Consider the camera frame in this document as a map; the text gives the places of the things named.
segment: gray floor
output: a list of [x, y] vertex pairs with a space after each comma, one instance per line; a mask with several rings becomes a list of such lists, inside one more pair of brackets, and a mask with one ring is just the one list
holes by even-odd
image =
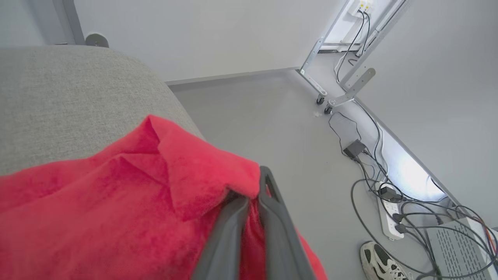
[[[320, 54], [310, 69], [336, 96], [342, 92], [330, 73], [338, 58], [337, 54]], [[183, 84], [171, 90], [208, 142], [271, 168], [295, 226], [322, 261], [329, 279], [366, 279], [358, 248], [370, 237], [350, 199], [351, 185], [362, 178], [362, 172], [341, 154], [339, 138], [327, 123], [330, 116], [322, 115], [324, 105], [315, 103], [316, 92], [297, 72]], [[376, 129], [368, 117], [354, 103], [341, 112], [359, 122], [363, 141], [372, 151]], [[343, 147], [358, 138], [355, 124], [340, 115], [334, 115], [330, 124], [341, 136]], [[426, 184], [426, 174], [389, 136], [385, 153], [390, 174], [404, 191], [420, 199], [442, 195]], [[362, 160], [373, 164], [368, 158]], [[372, 168], [367, 166], [367, 170], [371, 175]], [[425, 253], [413, 240], [390, 242], [384, 237], [376, 200], [364, 183], [355, 190], [355, 202], [367, 226], [393, 254], [430, 270]]]

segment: white sneaker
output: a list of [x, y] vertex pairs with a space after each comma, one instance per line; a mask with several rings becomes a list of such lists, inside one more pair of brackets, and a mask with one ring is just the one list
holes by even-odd
[[374, 241], [362, 245], [360, 258], [368, 280], [408, 280], [405, 271]]

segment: white power strip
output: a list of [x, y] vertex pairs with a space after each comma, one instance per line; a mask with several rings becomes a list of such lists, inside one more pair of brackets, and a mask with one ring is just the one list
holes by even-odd
[[[378, 191], [382, 183], [383, 182], [377, 182], [375, 184], [375, 190]], [[390, 184], [384, 184], [382, 185], [382, 187], [388, 187], [394, 189], [393, 186], [391, 186]], [[387, 238], [389, 238], [392, 241], [403, 238], [404, 234], [399, 233], [399, 231], [395, 229], [397, 223], [394, 222], [389, 216], [389, 215], [392, 216], [393, 214], [399, 214], [398, 204], [382, 200], [380, 197], [377, 197], [377, 201], [378, 201], [378, 211], [380, 214], [380, 224], [382, 225], [382, 232], [384, 232]]]

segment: gray sofa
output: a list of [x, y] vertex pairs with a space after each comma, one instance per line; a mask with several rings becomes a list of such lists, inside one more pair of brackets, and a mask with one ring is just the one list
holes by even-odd
[[0, 175], [91, 156], [148, 114], [202, 135], [136, 59], [88, 46], [0, 49]]

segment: metal frame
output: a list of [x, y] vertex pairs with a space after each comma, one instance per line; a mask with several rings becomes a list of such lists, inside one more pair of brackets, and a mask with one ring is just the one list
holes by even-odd
[[[396, 2], [397, 2], [397, 0], [391, 0], [391, 1], [389, 2], [389, 4], [387, 5], [387, 7], [385, 8], [385, 10], [382, 12], [382, 14], [380, 14], [379, 18], [385, 18], [385, 17], [386, 17], [386, 15], [389, 13], [389, 11], [392, 9], [392, 7], [394, 7], [394, 5], [396, 4]], [[363, 53], [365, 53], [365, 52], [368, 50], [368, 48], [369, 48], [369, 46], [370, 46], [370, 43], [372, 43], [372, 42], [373, 42], [373, 40], [375, 40], [375, 38], [378, 36], [379, 31], [377, 31], [377, 28], [379, 27], [379, 25], [380, 25], [380, 22], [381, 22], [381, 21], [382, 21], [382, 20], [378, 20], [378, 21], [376, 22], [375, 26], [372, 26], [373, 28], [371, 28], [371, 29], [370, 29], [371, 34], [368, 36], [368, 38], [366, 38], [366, 39], [365, 39], [365, 43], [364, 43], [364, 44], [361, 44], [361, 47], [360, 47], [360, 50], [361, 50], [361, 49], [362, 49], [362, 47], [363, 47], [363, 45], [365, 45], [365, 50], [362, 50], [362, 51], [358, 50], [358, 51], [356, 52], [356, 56], [357, 56], [357, 57], [360, 57], [361, 55], [363, 55]], [[384, 25], [383, 25], [383, 26], [381, 26], [380, 30], [384, 29], [384, 27], [385, 27], [388, 23], [389, 23], [389, 19], [388, 19], [388, 20], [384, 23]]]
[[[322, 46], [330, 46], [330, 47], [348, 47], [351, 44], [348, 43], [323, 43]], [[353, 46], [363, 46], [363, 44], [360, 43], [354, 43]]]
[[378, 35], [373, 39], [371, 44], [369, 45], [368, 52], [365, 52], [359, 59], [358, 62], [355, 63], [353, 68], [346, 73], [346, 75], [342, 78], [339, 86], [342, 88], [346, 87], [346, 83], [352, 78], [355, 72], [360, 68], [362, 63], [366, 60], [366, 58], [370, 55], [370, 53], [379, 45], [380, 41], [389, 33], [389, 31], [393, 28], [394, 24], [401, 18], [401, 15], [406, 11], [409, 7], [409, 3], [412, 0], [403, 0], [403, 2], [398, 6], [398, 9], [391, 15], [389, 20], [385, 23], [384, 27], [381, 31], [379, 31]]
[[68, 44], [85, 45], [74, 0], [52, 0]]
[[[375, 69], [369, 68], [363, 75], [356, 81], [353, 86], [350, 86], [350, 83], [346, 86], [346, 83], [349, 82], [349, 80], [352, 78], [352, 76], [356, 73], [356, 71], [359, 69], [359, 67], [362, 65], [362, 63], [365, 61], [365, 59], [369, 56], [369, 54], [374, 50], [379, 42], [381, 41], [382, 38], [385, 37], [385, 35], [392, 29], [394, 24], [399, 20], [400, 16], [403, 14], [403, 12], [406, 11], [406, 8], [408, 7], [408, 3], [411, 0], [403, 0], [403, 2], [398, 6], [398, 9], [392, 14], [392, 16], [388, 19], [388, 21], [385, 23], [383, 26], [382, 30], [379, 31], [378, 35], [371, 40], [371, 44], [369, 45], [368, 49], [369, 52], [365, 52], [359, 59], [358, 62], [354, 65], [354, 67], [345, 75], [345, 77], [342, 79], [342, 81], [339, 83], [339, 86], [344, 90], [346, 93], [345, 95], [339, 96], [333, 100], [328, 100], [327, 106], [325, 108], [325, 113], [329, 114], [334, 107], [340, 106], [346, 102], [354, 100], [356, 94], [360, 91], [360, 89], [375, 75]], [[395, 1], [391, 1], [390, 3], [390, 8], [386, 9], [386, 12], [383, 13], [385, 16], [388, 11], [392, 8], [394, 5]], [[313, 49], [311, 49], [310, 54], [304, 61], [303, 66], [301, 69], [298, 70], [299, 75], [303, 77], [317, 92], [318, 92], [318, 98], [317, 98], [317, 104], [322, 104], [325, 100], [325, 97], [328, 95], [327, 91], [320, 86], [306, 71], [308, 70], [309, 66], [311, 65], [311, 62], [313, 59], [316, 57], [318, 54], [318, 51], [320, 50], [320, 47], [324, 45], [325, 38], [330, 34], [332, 31], [332, 28], [334, 28], [335, 24], [339, 20], [340, 15], [343, 13], [343, 11], [346, 9], [348, 5], [348, 2], [346, 2], [341, 11], [339, 12], [339, 15], [336, 17], [332, 25], [330, 26], [329, 30], [325, 34], [325, 36], [320, 37]]]

